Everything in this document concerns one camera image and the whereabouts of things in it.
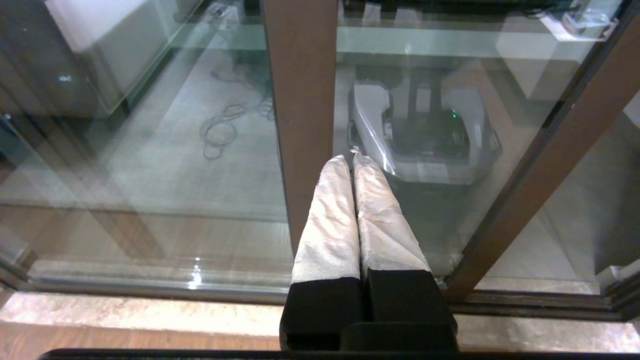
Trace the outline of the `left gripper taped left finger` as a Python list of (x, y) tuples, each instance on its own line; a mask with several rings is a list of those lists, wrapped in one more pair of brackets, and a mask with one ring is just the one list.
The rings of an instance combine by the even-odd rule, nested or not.
[(363, 321), (360, 252), (350, 168), (338, 155), (320, 172), (294, 256), (282, 350), (339, 350), (342, 332)]

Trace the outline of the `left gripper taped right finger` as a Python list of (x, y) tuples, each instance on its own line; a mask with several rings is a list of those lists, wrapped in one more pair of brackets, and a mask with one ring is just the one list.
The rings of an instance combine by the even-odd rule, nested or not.
[(353, 184), (371, 319), (457, 326), (381, 168), (355, 153)]

